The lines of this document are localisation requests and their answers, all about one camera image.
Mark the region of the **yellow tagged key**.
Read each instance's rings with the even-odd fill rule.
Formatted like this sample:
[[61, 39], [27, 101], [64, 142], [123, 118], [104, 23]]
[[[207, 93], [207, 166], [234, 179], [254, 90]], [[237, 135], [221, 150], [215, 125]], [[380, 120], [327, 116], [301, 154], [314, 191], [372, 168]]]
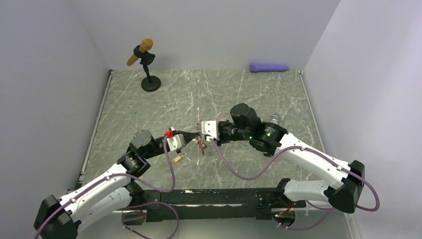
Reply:
[[175, 164], [181, 161], [182, 159], [191, 161], [191, 159], [188, 157], [188, 154], [186, 152], [183, 152], [183, 153], [177, 154], [177, 156], [172, 159], [172, 162]]

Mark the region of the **red handled metal keyring holder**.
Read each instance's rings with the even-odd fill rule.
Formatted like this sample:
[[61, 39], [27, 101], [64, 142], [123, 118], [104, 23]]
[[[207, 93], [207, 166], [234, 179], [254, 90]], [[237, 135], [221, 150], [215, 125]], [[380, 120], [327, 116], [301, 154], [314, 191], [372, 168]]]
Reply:
[[201, 122], [196, 123], [196, 131], [199, 133], [199, 136], [194, 139], [194, 142], [198, 145], [198, 148], [201, 151], [202, 156], [205, 156], [205, 150], [207, 148], [206, 142], [201, 134]]

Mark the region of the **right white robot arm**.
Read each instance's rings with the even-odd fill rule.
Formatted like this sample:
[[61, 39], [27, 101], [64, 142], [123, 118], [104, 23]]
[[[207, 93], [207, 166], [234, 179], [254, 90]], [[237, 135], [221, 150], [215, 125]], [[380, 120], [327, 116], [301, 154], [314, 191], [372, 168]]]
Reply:
[[230, 115], [233, 121], [211, 120], [201, 124], [201, 133], [207, 141], [221, 145], [245, 140], [271, 156], [272, 161], [281, 156], [319, 177], [317, 181], [282, 179], [274, 194], [279, 206], [307, 200], [327, 202], [344, 213], [355, 212], [364, 188], [363, 163], [336, 159], [304, 143], [279, 125], [279, 114], [262, 121], [253, 108], [240, 103], [231, 108]]

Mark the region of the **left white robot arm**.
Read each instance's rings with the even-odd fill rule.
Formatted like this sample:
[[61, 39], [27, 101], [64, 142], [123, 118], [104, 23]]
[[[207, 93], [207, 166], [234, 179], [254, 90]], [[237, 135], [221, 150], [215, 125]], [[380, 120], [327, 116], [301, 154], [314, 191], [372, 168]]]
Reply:
[[143, 202], [140, 176], [149, 168], [147, 159], [179, 151], [198, 132], [172, 130], [154, 139], [148, 130], [135, 133], [127, 152], [105, 173], [85, 186], [59, 198], [46, 197], [37, 213], [35, 238], [75, 239], [87, 226], [114, 210], [137, 209]]

